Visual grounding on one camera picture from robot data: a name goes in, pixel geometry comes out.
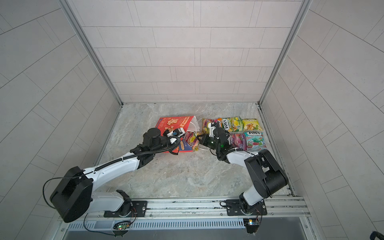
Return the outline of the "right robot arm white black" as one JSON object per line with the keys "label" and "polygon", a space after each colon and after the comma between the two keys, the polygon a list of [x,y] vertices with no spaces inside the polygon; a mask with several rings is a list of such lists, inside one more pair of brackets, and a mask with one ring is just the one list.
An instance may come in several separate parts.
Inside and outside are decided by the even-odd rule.
{"label": "right robot arm white black", "polygon": [[288,185],[286,173],[270,151],[251,153],[234,147],[229,142],[230,133],[219,123],[209,123],[208,128],[208,134],[197,136],[200,144],[215,151],[219,161],[246,168],[252,180],[253,185],[239,196],[240,210],[245,215],[263,215],[264,199]]}

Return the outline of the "green Fox's candy packet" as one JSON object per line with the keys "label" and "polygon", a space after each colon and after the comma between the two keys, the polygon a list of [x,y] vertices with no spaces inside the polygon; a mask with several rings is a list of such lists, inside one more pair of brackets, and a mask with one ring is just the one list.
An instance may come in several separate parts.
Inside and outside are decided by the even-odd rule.
{"label": "green Fox's candy packet", "polygon": [[244,124],[241,117],[222,118],[222,128],[230,133],[242,132]]}

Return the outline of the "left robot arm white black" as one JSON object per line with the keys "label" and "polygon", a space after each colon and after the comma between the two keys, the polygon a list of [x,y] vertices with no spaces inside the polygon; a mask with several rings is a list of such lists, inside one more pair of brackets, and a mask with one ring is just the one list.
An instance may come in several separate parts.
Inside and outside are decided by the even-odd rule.
{"label": "left robot arm white black", "polygon": [[69,169],[51,194],[50,202],[65,223],[92,212],[106,212],[112,217],[133,214],[132,199],[124,191],[106,193],[97,192],[97,189],[121,175],[144,167],[156,154],[172,153],[185,134],[182,128],[165,133],[151,128],[144,133],[141,144],[120,158],[86,169]]}

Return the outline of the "purple Fox's berries packet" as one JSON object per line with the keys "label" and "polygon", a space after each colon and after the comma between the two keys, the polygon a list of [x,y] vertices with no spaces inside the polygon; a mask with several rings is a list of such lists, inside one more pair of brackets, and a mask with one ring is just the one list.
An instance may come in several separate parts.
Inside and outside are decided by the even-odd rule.
{"label": "purple Fox's berries packet", "polygon": [[247,141],[244,133],[230,134],[229,142],[233,147],[247,150]]}

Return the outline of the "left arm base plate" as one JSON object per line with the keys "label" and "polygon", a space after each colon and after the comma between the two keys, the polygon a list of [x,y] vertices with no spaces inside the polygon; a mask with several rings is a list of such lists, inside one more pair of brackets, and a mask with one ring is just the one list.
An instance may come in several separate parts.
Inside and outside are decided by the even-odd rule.
{"label": "left arm base plate", "polygon": [[144,217],[147,210],[147,201],[131,201],[129,204],[124,203],[117,211],[105,211],[104,218],[134,218]]}

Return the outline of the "red paper gift bag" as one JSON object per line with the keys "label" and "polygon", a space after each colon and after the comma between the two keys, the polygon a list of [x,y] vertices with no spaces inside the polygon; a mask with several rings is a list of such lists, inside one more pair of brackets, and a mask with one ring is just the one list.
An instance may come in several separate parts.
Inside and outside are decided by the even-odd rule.
{"label": "red paper gift bag", "polygon": [[198,133],[201,128],[195,116],[159,118],[156,128],[163,136],[178,136],[181,141],[179,146],[171,150],[172,154],[189,153],[198,149]]}

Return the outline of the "orange Fox's candy packet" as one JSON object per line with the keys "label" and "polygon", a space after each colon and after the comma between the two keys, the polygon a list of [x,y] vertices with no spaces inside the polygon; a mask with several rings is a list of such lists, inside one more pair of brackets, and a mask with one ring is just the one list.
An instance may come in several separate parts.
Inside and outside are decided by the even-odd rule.
{"label": "orange Fox's candy packet", "polygon": [[202,119],[202,127],[203,127],[203,133],[204,134],[209,134],[210,126],[212,126],[213,123],[217,123],[221,127],[222,126],[222,118],[218,118],[218,119]]}
{"label": "orange Fox's candy packet", "polygon": [[187,132],[184,140],[192,148],[193,152],[198,150],[200,142],[196,133]]}

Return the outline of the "teal Fox's candy packet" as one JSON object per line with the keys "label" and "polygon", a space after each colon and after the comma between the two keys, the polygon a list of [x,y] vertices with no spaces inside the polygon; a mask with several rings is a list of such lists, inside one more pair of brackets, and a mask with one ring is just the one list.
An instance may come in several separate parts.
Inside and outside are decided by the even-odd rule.
{"label": "teal Fox's candy packet", "polygon": [[262,132],[245,132],[246,150],[249,152],[259,152],[267,148]]}

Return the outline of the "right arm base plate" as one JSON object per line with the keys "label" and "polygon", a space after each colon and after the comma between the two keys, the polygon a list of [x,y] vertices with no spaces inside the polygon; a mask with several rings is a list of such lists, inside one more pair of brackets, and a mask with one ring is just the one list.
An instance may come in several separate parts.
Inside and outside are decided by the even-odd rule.
{"label": "right arm base plate", "polygon": [[233,199],[220,202],[228,216],[266,216],[268,214],[264,200],[250,206],[245,200]]}

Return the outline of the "yellow snack packet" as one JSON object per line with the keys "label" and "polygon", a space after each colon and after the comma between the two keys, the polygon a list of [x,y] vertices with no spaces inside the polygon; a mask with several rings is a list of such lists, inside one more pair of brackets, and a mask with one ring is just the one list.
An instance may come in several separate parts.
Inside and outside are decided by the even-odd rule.
{"label": "yellow snack packet", "polygon": [[242,122],[244,126],[243,129],[245,132],[263,131],[263,128],[261,127],[257,119],[242,119]]}

